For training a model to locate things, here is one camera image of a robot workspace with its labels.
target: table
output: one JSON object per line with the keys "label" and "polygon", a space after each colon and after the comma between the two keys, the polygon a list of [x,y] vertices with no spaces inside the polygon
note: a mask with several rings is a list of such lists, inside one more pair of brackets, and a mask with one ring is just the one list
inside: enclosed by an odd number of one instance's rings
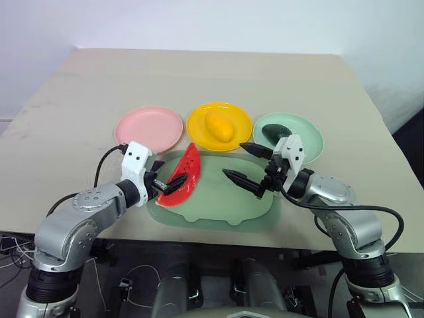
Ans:
{"label": "table", "polygon": [[[360,82],[337,56],[82,49],[73,51],[0,137],[0,230],[34,233],[60,197],[91,187],[95,167],[115,144],[128,111],[162,105],[186,119],[195,107],[226,101],[255,122],[274,111],[301,115],[325,139],[308,165],[348,182],[363,204],[391,207],[405,219],[394,252],[423,252],[424,195],[407,160]],[[186,133],[174,147],[185,149]],[[101,182],[119,179],[121,156],[105,162]],[[393,217],[377,212],[387,242]],[[310,211],[283,202],[269,232],[168,227],[131,208],[104,238],[333,250]]]}

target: red watermelon slice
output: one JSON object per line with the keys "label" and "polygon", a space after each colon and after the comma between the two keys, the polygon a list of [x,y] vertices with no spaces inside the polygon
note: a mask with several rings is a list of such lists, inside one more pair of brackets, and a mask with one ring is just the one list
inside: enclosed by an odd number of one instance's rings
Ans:
{"label": "red watermelon slice", "polygon": [[161,193],[156,199],[156,204],[163,207],[173,207],[183,203],[193,193],[197,181],[200,176],[200,155],[194,143],[191,143],[184,155],[181,157],[180,162],[176,166],[174,173],[171,175],[168,183],[180,174],[187,174],[187,180],[175,192],[170,195]]}

